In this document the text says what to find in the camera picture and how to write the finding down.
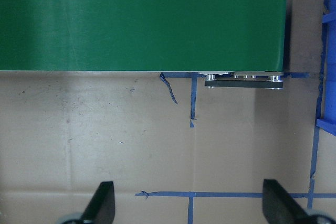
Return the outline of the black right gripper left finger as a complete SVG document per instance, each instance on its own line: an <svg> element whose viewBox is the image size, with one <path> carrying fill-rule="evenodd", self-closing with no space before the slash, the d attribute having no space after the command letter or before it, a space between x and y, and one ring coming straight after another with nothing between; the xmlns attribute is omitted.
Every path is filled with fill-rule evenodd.
<svg viewBox="0 0 336 224"><path fill-rule="evenodd" d="M83 213L63 216L58 223L113 223L115 203L113 181L101 182Z"/></svg>

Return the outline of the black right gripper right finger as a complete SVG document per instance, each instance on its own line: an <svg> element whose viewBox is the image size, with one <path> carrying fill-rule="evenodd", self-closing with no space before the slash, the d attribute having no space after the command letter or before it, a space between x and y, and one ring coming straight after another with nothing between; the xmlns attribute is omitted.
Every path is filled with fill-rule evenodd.
<svg viewBox="0 0 336 224"><path fill-rule="evenodd" d="M275 179L264 179L262 210L268 223L335 223L335 219L321 212L307 212Z"/></svg>

